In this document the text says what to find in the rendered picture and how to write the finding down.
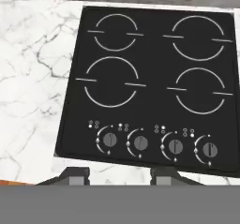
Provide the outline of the grey hob knob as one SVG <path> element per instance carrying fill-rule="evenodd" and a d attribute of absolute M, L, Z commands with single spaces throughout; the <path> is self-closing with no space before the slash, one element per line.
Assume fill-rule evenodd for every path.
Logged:
<path fill-rule="evenodd" d="M 117 143 L 117 138 L 116 135 L 114 133 L 107 133 L 104 137 L 103 137 L 103 143 L 108 146 L 108 147 L 113 147 L 116 145 Z"/>
<path fill-rule="evenodd" d="M 169 142 L 169 149 L 173 154 L 180 154 L 183 151 L 183 144 L 179 140 L 171 140 Z"/>
<path fill-rule="evenodd" d="M 215 157 L 218 154 L 218 148 L 211 142 L 207 142 L 202 150 L 206 157 Z"/>
<path fill-rule="evenodd" d="M 144 136 L 138 136 L 134 140 L 134 146 L 136 147 L 137 150 L 145 150 L 148 146 L 148 140 Z"/>

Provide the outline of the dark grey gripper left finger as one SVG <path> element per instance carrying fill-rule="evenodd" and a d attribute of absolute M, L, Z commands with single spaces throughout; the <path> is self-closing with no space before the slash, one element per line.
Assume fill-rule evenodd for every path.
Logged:
<path fill-rule="evenodd" d="M 88 167 L 66 167 L 60 175 L 39 183 L 40 186 L 89 186 Z"/>

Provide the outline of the black hob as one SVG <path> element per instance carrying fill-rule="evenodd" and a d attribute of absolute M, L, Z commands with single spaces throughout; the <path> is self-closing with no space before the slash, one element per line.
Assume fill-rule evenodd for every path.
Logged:
<path fill-rule="evenodd" d="M 103 143 L 107 133 L 117 143 Z M 145 150 L 134 140 L 144 136 Z M 169 149 L 179 140 L 183 151 Z M 203 146 L 217 147 L 206 157 Z M 228 12 L 82 9 L 58 157 L 240 176 L 240 85 Z"/>

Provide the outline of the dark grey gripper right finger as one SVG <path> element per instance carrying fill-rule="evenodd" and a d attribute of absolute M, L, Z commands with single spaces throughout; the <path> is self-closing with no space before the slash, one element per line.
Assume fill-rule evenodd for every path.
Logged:
<path fill-rule="evenodd" d="M 151 186 L 200 186 L 201 183 L 181 176 L 175 168 L 152 168 Z"/>

